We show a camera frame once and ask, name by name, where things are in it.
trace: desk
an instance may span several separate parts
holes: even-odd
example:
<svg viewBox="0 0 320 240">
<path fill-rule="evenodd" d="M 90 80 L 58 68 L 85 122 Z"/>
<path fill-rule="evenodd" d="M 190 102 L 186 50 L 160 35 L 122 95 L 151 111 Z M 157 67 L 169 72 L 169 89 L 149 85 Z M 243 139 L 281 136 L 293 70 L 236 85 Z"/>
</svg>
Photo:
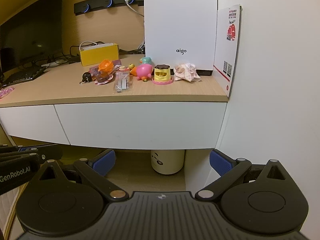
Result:
<svg viewBox="0 0 320 240">
<path fill-rule="evenodd" d="M 138 65 L 127 55 L 123 65 Z M 129 91 L 114 83 L 80 85 L 89 67 L 81 63 L 49 69 L 34 81 L 15 85 L 0 100 L 7 134 L 28 139 L 120 149 L 215 147 L 227 96 L 215 79 L 159 86 L 133 78 Z"/>
</svg>

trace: pink pig toy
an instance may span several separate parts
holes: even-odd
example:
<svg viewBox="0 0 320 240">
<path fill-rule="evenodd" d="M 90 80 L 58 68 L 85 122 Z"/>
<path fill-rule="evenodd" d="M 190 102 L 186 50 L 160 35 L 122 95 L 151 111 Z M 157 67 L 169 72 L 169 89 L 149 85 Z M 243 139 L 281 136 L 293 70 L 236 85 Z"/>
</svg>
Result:
<svg viewBox="0 0 320 240">
<path fill-rule="evenodd" d="M 147 81 L 148 78 L 151 78 L 152 71 L 153 66 L 150 64 L 141 64 L 137 66 L 137 79 Z"/>
</svg>

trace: poster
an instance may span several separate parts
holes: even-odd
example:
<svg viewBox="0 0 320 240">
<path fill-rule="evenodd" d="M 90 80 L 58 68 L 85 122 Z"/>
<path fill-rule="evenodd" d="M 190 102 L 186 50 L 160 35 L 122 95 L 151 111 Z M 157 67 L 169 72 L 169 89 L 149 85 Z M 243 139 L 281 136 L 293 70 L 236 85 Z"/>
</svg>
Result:
<svg viewBox="0 0 320 240">
<path fill-rule="evenodd" d="M 229 97 L 236 63 L 240 4 L 220 9 L 217 15 L 216 51 L 212 75 Z"/>
</svg>

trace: red stripe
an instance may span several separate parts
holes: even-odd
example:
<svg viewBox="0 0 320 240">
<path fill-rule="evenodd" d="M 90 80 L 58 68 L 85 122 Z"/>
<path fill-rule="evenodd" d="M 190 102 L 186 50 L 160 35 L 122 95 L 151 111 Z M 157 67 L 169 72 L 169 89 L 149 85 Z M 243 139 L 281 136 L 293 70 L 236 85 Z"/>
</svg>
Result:
<svg viewBox="0 0 320 240">
<path fill-rule="evenodd" d="M 222 76 L 224 76 L 224 77 L 226 78 L 226 80 L 228 80 L 228 81 L 230 82 L 230 79 L 228 79 L 220 70 L 218 70 L 218 72 L 219 72 Z"/>
</svg>

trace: trash can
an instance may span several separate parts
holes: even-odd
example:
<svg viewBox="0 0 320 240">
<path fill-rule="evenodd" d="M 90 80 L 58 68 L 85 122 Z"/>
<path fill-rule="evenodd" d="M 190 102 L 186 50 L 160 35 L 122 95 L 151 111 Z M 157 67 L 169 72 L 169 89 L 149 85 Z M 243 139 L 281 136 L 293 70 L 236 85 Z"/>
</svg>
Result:
<svg viewBox="0 0 320 240">
<path fill-rule="evenodd" d="M 152 168 L 169 175 L 180 171 L 184 164 L 185 150 L 151 150 Z"/>
</svg>

